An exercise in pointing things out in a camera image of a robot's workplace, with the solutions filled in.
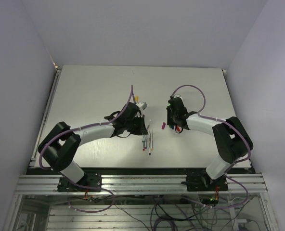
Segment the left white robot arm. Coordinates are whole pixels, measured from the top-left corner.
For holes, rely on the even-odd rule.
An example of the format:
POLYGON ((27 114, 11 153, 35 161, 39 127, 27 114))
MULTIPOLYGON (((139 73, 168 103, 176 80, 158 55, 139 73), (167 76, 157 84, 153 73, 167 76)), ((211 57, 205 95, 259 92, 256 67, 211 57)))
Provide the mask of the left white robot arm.
POLYGON ((89 142, 129 135, 147 135, 143 111, 146 102, 129 102, 121 111, 115 111, 104 117, 99 123, 87 128, 71 129, 65 122, 57 123, 38 146, 38 152, 49 166, 68 178, 69 185, 75 191, 87 186, 99 187, 101 180, 87 175, 74 161, 77 149, 89 142))

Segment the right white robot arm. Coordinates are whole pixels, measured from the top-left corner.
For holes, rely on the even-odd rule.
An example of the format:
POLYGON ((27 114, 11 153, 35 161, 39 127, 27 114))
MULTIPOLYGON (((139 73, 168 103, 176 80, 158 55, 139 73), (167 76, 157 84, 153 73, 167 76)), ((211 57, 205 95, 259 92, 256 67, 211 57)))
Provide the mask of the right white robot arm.
POLYGON ((214 137, 219 156, 205 169, 200 181, 208 191, 217 186, 218 178, 253 149, 252 140, 237 117, 216 119, 189 112, 179 96, 171 96, 168 100, 167 124, 174 127, 177 133, 195 130, 214 137))

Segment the aluminium frame rail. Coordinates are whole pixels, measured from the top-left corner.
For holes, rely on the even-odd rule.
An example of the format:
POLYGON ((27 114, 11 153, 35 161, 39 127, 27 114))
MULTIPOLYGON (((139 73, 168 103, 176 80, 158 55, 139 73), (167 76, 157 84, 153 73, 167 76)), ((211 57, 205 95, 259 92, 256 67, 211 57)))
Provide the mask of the aluminium frame rail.
MULTIPOLYGON (((151 194, 213 194, 214 191, 189 192, 181 182, 185 175, 103 175, 102 187, 115 195, 151 194)), ((221 194, 244 193, 245 190, 235 183, 244 185, 249 193, 266 193, 267 186, 261 174, 230 174, 227 179, 228 190, 221 194)), ((84 192, 58 192, 59 175, 22 175, 15 194, 22 195, 83 195, 84 192)))

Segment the orange marker pen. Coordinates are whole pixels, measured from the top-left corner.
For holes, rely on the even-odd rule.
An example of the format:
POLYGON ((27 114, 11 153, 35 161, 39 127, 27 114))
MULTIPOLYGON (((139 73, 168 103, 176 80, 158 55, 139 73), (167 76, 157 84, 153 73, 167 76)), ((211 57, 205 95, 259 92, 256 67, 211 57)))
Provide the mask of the orange marker pen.
POLYGON ((150 132, 150 145, 149 145, 150 151, 154 149, 154 139, 153 139, 153 130, 150 132))

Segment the purple marker pen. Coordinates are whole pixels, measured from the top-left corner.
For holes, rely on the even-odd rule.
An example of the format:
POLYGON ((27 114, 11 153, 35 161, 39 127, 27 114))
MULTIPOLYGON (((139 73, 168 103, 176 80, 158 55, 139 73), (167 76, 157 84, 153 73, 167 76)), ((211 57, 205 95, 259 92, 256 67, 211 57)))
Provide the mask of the purple marker pen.
POLYGON ((149 134, 145 135, 145 145, 144 148, 147 149, 149 145, 149 134))

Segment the blue marker pen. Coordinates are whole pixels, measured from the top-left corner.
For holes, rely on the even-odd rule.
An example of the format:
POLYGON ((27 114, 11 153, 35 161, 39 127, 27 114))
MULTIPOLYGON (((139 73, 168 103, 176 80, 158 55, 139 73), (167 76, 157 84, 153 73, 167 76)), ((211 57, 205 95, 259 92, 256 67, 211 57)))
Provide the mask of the blue marker pen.
POLYGON ((151 155, 152 153, 152 133, 151 131, 148 132, 148 154, 151 155))

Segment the red marker pen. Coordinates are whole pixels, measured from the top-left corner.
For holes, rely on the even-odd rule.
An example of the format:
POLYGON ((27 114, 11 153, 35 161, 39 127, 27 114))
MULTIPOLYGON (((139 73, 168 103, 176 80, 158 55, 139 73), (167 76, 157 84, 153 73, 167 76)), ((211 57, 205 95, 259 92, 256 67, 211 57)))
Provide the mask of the red marker pen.
POLYGON ((143 138, 142 138, 142 145, 143 145, 143 150, 146 150, 145 148, 144 148, 144 145, 145 145, 145 135, 143 135, 143 138))

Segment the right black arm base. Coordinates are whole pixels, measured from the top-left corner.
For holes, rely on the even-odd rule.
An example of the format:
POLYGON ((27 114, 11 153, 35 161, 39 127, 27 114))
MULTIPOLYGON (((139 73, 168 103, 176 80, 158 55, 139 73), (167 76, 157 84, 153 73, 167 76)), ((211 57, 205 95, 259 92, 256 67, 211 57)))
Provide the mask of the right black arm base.
POLYGON ((212 180, 204 168, 190 168, 186 173, 186 178, 181 182, 187 187, 188 192, 220 192, 228 191, 226 178, 221 176, 212 180))

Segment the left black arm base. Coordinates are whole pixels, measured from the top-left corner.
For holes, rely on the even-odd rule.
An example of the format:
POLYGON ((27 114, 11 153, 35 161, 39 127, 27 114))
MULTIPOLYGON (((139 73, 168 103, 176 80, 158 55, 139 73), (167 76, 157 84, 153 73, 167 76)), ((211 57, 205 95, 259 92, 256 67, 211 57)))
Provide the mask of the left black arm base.
POLYGON ((77 183, 72 182, 67 177, 59 179, 57 185, 58 192, 100 192, 102 186, 102 178, 97 173, 91 175, 85 174, 77 183))

